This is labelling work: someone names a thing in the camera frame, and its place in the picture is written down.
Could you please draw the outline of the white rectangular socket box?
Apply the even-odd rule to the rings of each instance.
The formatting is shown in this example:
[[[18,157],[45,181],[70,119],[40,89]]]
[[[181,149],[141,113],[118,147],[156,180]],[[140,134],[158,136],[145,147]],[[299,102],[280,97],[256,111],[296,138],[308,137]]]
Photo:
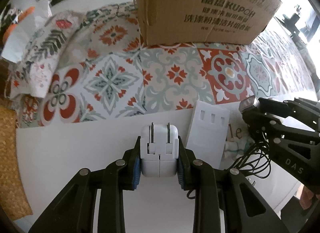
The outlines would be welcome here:
[[[198,159],[218,169],[229,125],[230,111],[198,100],[193,109],[186,145]]]

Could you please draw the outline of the white power adapter plug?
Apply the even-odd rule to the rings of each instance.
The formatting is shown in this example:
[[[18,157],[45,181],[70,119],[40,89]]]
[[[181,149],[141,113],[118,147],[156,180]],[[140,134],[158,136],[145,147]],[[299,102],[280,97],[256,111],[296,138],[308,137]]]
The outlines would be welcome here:
[[[178,129],[170,123],[144,126],[140,135],[140,158],[145,177],[173,177],[177,172]]]

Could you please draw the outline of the woven wicker chair seat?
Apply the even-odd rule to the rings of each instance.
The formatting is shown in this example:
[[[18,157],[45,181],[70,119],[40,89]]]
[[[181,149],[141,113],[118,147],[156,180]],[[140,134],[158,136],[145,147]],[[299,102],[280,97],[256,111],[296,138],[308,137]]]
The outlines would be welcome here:
[[[1,207],[15,221],[32,215],[20,176],[16,150],[16,113],[1,107]]]

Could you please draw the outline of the black rectangular charger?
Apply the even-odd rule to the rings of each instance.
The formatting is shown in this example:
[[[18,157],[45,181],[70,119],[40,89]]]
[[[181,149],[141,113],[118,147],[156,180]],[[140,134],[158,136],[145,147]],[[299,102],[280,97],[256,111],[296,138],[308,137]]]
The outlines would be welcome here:
[[[261,111],[259,100],[254,95],[240,102],[239,111],[247,125],[262,124],[264,113]]]

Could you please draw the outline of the floral fabric tissue cover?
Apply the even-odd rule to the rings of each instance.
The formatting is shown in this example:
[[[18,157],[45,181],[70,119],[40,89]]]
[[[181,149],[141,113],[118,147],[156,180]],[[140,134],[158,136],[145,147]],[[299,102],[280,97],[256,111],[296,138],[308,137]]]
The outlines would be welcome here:
[[[34,32],[21,61],[11,71],[9,98],[18,95],[45,98],[60,56],[84,17],[80,12],[59,12]]]

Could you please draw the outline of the patterned tile table runner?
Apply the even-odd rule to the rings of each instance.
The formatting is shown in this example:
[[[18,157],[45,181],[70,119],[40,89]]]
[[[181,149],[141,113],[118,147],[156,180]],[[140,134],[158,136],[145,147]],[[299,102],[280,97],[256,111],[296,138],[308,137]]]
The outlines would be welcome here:
[[[45,98],[18,95],[17,123],[33,128],[314,91],[310,72],[276,21],[249,45],[147,46],[131,3],[85,14]]]

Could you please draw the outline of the white tissue paper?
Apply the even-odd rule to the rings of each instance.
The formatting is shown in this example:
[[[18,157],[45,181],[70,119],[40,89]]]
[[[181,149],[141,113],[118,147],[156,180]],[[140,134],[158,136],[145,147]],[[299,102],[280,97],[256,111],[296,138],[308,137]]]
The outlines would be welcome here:
[[[2,58],[13,63],[21,61],[29,40],[51,16],[50,0],[39,0],[36,5],[23,11],[18,16],[18,23],[9,27],[4,35]]]

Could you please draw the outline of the brown cardboard box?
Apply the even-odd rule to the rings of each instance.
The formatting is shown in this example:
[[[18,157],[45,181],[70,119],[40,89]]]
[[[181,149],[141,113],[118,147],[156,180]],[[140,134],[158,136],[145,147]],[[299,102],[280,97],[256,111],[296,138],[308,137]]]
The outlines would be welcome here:
[[[223,42],[248,45],[280,0],[134,0],[147,45]]]

